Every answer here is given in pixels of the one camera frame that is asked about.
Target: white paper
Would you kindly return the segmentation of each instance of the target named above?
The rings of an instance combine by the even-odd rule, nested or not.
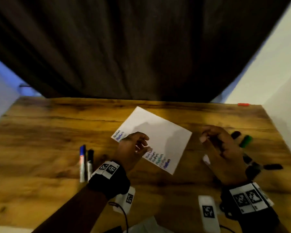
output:
[[[189,130],[140,107],[136,107],[112,135],[112,139],[120,142],[124,137],[134,132],[145,133],[150,138],[147,143],[153,150],[143,157],[170,174],[175,172],[192,135]]]

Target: white device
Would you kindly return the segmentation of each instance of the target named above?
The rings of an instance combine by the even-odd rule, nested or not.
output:
[[[207,233],[220,233],[217,209],[213,198],[208,195],[200,195],[198,196],[198,202],[204,231]]]
[[[136,189],[133,187],[130,187],[127,194],[118,194],[115,197],[114,202],[116,202],[123,208],[126,215],[129,213],[130,207],[132,206],[132,201],[134,200],[135,192],[136,192]],[[120,208],[117,208],[115,206],[113,206],[113,211],[123,213]]]

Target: black wristband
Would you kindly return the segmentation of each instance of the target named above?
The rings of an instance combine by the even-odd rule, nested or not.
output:
[[[107,161],[93,173],[87,187],[104,193],[110,200],[118,194],[126,194],[130,181],[121,165],[114,161]]]
[[[243,232],[268,232],[279,224],[272,201],[252,181],[224,187],[221,200],[226,217],[237,220]]]

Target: person's left hand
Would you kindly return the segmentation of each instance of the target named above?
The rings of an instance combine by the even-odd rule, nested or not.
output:
[[[151,147],[147,146],[146,141],[148,140],[149,137],[141,132],[128,135],[120,141],[113,160],[122,165],[126,173],[129,172],[145,153],[152,150]]]

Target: hand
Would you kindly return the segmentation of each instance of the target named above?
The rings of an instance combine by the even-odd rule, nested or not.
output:
[[[222,184],[237,185],[248,180],[243,151],[227,131],[217,126],[204,126],[200,141],[207,151],[212,171]]]
[[[120,141],[113,160],[122,165],[126,173],[133,169],[141,157],[151,151],[151,147],[147,147],[149,137],[141,132],[135,132]]]

